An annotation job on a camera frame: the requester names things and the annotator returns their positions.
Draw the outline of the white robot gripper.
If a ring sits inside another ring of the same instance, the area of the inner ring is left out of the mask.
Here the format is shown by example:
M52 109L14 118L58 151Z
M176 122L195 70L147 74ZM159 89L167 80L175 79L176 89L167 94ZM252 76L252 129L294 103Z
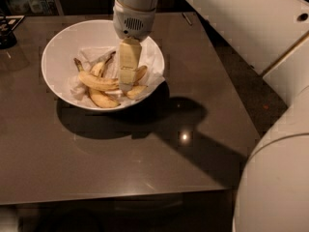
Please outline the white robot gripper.
M119 46L119 86L122 91L128 92L137 73L142 51L140 42L153 29L155 6L151 0L115 0L113 12L115 31L123 39Z

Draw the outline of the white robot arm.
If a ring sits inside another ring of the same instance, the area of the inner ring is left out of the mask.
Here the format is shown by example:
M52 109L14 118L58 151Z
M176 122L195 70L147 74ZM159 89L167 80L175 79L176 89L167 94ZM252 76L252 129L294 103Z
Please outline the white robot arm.
M186 1L288 107L243 168L233 232L309 232L308 3Z

